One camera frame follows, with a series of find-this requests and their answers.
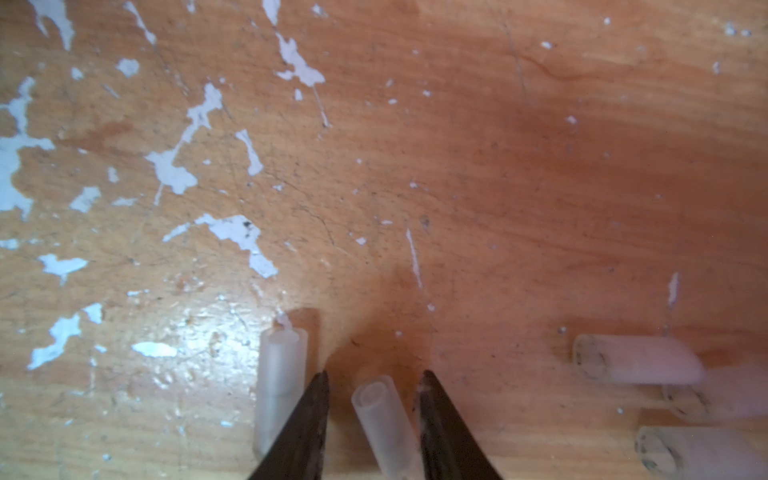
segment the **blurry tube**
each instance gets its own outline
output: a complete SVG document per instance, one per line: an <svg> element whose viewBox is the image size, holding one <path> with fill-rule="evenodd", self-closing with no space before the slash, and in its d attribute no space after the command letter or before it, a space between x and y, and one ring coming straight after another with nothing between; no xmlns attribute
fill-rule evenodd
<svg viewBox="0 0 768 480"><path fill-rule="evenodd" d="M265 455L304 393L306 330L274 327L261 333L253 451Z"/></svg>
<svg viewBox="0 0 768 480"><path fill-rule="evenodd" d="M688 384L704 375L696 354L668 336L580 335L573 355L577 370L602 382Z"/></svg>
<svg viewBox="0 0 768 480"><path fill-rule="evenodd" d="M392 377L379 376L357 387L352 405L384 477L424 478L416 437Z"/></svg>
<svg viewBox="0 0 768 480"><path fill-rule="evenodd" d="M693 423L768 414L768 370L754 364L708 370L696 385L666 385L670 411Z"/></svg>
<svg viewBox="0 0 768 480"><path fill-rule="evenodd" d="M667 480L765 480L768 462L736 430L642 427L635 452Z"/></svg>

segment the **translucent plastic tube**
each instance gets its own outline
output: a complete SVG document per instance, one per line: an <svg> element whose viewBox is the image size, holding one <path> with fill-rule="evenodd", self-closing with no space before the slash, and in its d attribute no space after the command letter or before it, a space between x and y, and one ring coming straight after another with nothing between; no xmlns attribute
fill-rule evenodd
<svg viewBox="0 0 768 480"><path fill-rule="evenodd" d="M768 415L768 370L754 364L708 370L696 385L664 386L664 400L692 423Z"/></svg>
<svg viewBox="0 0 768 480"><path fill-rule="evenodd" d="M642 427L634 449L667 480L765 480L768 462L736 430Z"/></svg>
<svg viewBox="0 0 768 480"><path fill-rule="evenodd" d="M677 385L704 375L696 354L668 336L579 335L573 355L577 370L602 382Z"/></svg>
<svg viewBox="0 0 768 480"><path fill-rule="evenodd" d="M352 405L384 477L424 478L416 437L392 378L376 377L357 387Z"/></svg>
<svg viewBox="0 0 768 480"><path fill-rule="evenodd" d="M274 327L260 336L253 451L265 455L304 393L307 334Z"/></svg>

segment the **peeling white paint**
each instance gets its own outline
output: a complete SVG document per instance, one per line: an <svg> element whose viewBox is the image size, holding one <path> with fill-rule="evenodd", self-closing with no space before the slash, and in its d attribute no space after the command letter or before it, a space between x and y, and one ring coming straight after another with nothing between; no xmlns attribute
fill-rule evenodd
<svg viewBox="0 0 768 480"><path fill-rule="evenodd" d="M48 29L45 27L43 18L50 18L51 22L58 28L64 50L69 51L72 48L74 28L72 28L72 22L67 18L67 5L64 0L29 0L29 3L35 7L38 28L43 32L43 35L48 37Z"/></svg>
<svg viewBox="0 0 768 480"><path fill-rule="evenodd" d="M109 181L113 184L116 184L120 181L120 177L118 177L118 169L115 167L108 167L107 168L107 178Z"/></svg>
<svg viewBox="0 0 768 480"><path fill-rule="evenodd" d="M139 72L139 62L133 58L122 58L115 68L123 73L126 78L131 78Z"/></svg>
<svg viewBox="0 0 768 480"><path fill-rule="evenodd" d="M290 80L293 77L298 77L301 83L305 84L307 87L325 83L326 78L323 77L323 74L307 65L306 61L299 55L299 49L296 46L295 40L289 38L288 41L286 41L279 32L276 32L276 35L278 40L280 40L280 56L283 57L283 61L285 61L286 64L293 67L293 71L286 70L278 72L277 76L283 80Z"/></svg>
<svg viewBox="0 0 768 480"><path fill-rule="evenodd" d="M123 4L123 8L128 10L130 13L134 14L134 17L136 17L136 26L144 30L144 37L147 38L147 41L150 42L152 45L157 41L157 36L155 36L154 33L147 30L147 26L144 24L144 20L142 20L141 15L139 15L139 11L136 9L136 6L133 2L125 2Z"/></svg>
<svg viewBox="0 0 768 480"><path fill-rule="evenodd" d="M6 250L17 250L18 240L15 238L11 238L9 240L0 240L0 248L5 248Z"/></svg>
<svg viewBox="0 0 768 480"><path fill-rule="evenodd" d="M139 352L143 356L149 356L155 359L166 356L176 356L179 353L174 347L167 345L166 343L158 342L135 343L131 346L131 349L135 352Z"/></svg>
<svg viewBox="0 0 768 480"><path fill-rule="evenodd" d="M189 223L189 222L186 222L186 223L183 223L183 224L179 225L178 227L176 227L173 230L171 230L168 235L163 237L163 241L167 242L167 241L169 241L173 237L178 237L182 233L186 233L187 230L190 229L191 225L192 225L192 223Z"/></svg>
<svg viewBox="0 0 768 480"><path fill-rule="evenodd" d="M672 274L672 279L667 287L670 291L670 295L667 298L667 306L672 308L677 302L677 289L680 287L680 273L675 272Z"/></svg>
<svg viewBox="0 0 768 480"><path fill-rule="evenodd" d="M277 12L280 10L280 0L261 0L261 6L264 8L266 17L277 26Z"/></svg>
<svg viewBox="0 0 768 480"><path fill-rule="evenodd" d="M259 154L253 149L253 143L248 136L248 130L241 130L235 134L235 138L242 140L245 143L245 148L248 150L248 160L250 160L250 167L248 167L248 174L252 177L258 174L264 169L264 166L259 161Z"/></svg>
<svg viewBox="0 0 768 480"><path fill-rule="evenodd" d="M98 189L98 187L84 187L83 192L79 194L72 203L69 204L69 207L72 210L77 210L79 212L82 212L84 214L87 214L88 211L93 207L94 202L101 196L101 191Z"/></svg>
<svg viewBox="0 0 768 480"><path fill-rule="evenodd" d="M136 203L137 198L123 198L119 197L117 200L112 202L112 206L114 207L131 207L133 204Z"/></svg>
<svg viewBox="0 0 768 480"><path fill-rule="evenodd" d="M196 225L206 224L219 240L232 240L241 250L250 251L250 267L264 278L277 275L277 268L259 250L256 240L261 230L243 215L215 219L209 214L195 220Z"/></svg>
<svg viewBox="0 0 768 480"><path fill-rule="evenodd" d="M416 256L416 247L413 244L413 235L411 235L410 228L406 228L406 238L408 239L408 243L411 245L411 263L413 275L416 277L416 282L419 285L419 288L424 288L424 284L422 283L422 273L419 269L419 258Z"/></svg>
<svg viewBox="0 0 768 480"><path fill-rule="evenodd" d="M86 306L83 311L88 315L90 321L96 324L101 323L102 316L100 303L92 303L91 305Z"/></svg>
<svg viewBox="0 0 768 480"><path fill-rule="evenodd" d="M48 255L41 255L38 260L43 262L43 273L50 273L51 275L58 275L61 277L60 285L67 283L67 275L72 272L76 272L81 268L85 268L88 265L87 260L81 258L67 258L59 260L53 253Z"/></svg>
<svg viewBox="0 0 768 480"><path fill-rule="evenodd" d="M18 151L22 148L39 147L43 150L54 150L47 138L32 138L27 135L27 105L32 102L29 91L35 86L35 79L27 77L18 86L18 97L7 104L0 104L0 111L7 110L16 120L16 135L0 137L0 211L10 211L18 208L22 211L22 220L27 221L32 211L31 198L25 197L13 186L13 174L22 166Z"/></svg>
<svg viewBox="0 0 768 480"><path fill-rule="evenodd" d="M72 318L59 318L48 331L54 338L53 345L32 350L31 362L27 365L27 370L34 370L44 363L60 357L64 353L64 347L67 345L69 337L81 335L79 323L80 316L77 313Z"/></svg>
<svg viewBox="0 0 768 480"><path fill-rule="evenodd" d="M154 173L160 181L160 188L157 190L157 195L154 198L155 205L160 204L160 195L165 185L168 185L176 195L181 195L188 187L197 185L197 177L184 167L175 167L174 160L181 146L192 141L192 137L198 128L205 127L210 130L208 114L213 110L221 110L221 108L221 92L214 87L214 84L206 84L205 100L202 104L187 110L187 118L192 120L192 124L181 134L181 139L179 139L176 146L161 153L150 152L149 155L144 157L154 164Z"/></svg>

